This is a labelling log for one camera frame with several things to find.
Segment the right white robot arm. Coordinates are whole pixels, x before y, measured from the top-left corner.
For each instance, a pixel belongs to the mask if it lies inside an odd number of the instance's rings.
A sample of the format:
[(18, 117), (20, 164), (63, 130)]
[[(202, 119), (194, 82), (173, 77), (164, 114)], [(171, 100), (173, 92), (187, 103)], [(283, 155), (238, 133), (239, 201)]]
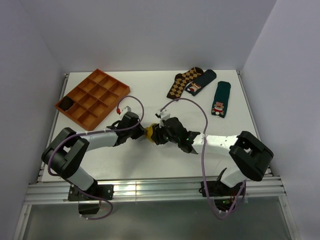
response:
[(235, 166), (222, 170), (216, 183), (216, 189), (222, 195), (229, 194), (238, 183), (247, 179), (262, 181), (274, 157), (273, 152), (249, 131), (231, 136), (207, 135), (187, 130), (177, 117), (153, 124), (147, 129), (147, 136), (156, 145), (176, 144), (187, 154), (230, 157)]

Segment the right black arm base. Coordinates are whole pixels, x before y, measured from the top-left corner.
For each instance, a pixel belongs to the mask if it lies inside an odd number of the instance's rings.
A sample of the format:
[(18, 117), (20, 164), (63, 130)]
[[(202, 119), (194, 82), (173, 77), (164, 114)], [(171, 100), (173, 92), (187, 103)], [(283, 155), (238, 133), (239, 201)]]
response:
[(246, 193), (246, 185), (243, 182), (229, 188), (220, 181), (210, 180), (206, 182), (210, 197), (210, 205), (215, 212), (229, 212), (237, 208)]

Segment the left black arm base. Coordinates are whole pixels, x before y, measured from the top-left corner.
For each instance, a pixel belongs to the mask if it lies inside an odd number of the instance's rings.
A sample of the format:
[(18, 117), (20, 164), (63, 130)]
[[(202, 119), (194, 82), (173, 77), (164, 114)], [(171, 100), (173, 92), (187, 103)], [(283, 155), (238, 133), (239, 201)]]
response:
[[(99, 185), (94, 184), (88, 190), (81, 190), (75, 185), (71, 185), (68, 192), (68, 202), (78, 202), (78, 213), (82, 218), (88, 220), (101, 220), (111, 215), (114, 206), (111, 203), (113, 199), (114, 186), (112, 184)], [(106, 214), (98, 216), (99, 210), (102, 210), (102, 204), (106, 203), (109, 208)]]

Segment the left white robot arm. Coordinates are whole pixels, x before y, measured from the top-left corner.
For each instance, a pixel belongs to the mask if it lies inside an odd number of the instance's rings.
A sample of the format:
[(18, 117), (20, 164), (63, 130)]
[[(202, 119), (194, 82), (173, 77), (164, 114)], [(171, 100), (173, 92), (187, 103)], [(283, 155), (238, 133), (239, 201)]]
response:
[(136, 140), (146, 133), (140, 119), (133, 112), (126, 112), (122, 119), (103, 130), (77, 133), (65, 127), (41, 155), (47, 169), (65, 181), (79, 188), (79, 194), (86, 200), (99, 195), (97, 181), (82, 167), (81, 162), (91, 150), (117, 147), (131, 138)]

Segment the yellow sock with character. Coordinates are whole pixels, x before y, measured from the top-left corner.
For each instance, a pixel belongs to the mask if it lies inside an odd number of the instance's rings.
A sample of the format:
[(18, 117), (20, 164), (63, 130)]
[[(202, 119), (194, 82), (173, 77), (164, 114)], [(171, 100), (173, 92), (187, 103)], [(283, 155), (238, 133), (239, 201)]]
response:
[(157, 126), (157, 123), (151, 124), (149, 127), (146, 127), (146, 137), (148, 140), (150, 140), (152, 143), (155, 142), (156, 139), (156, 130), (155, 127)]

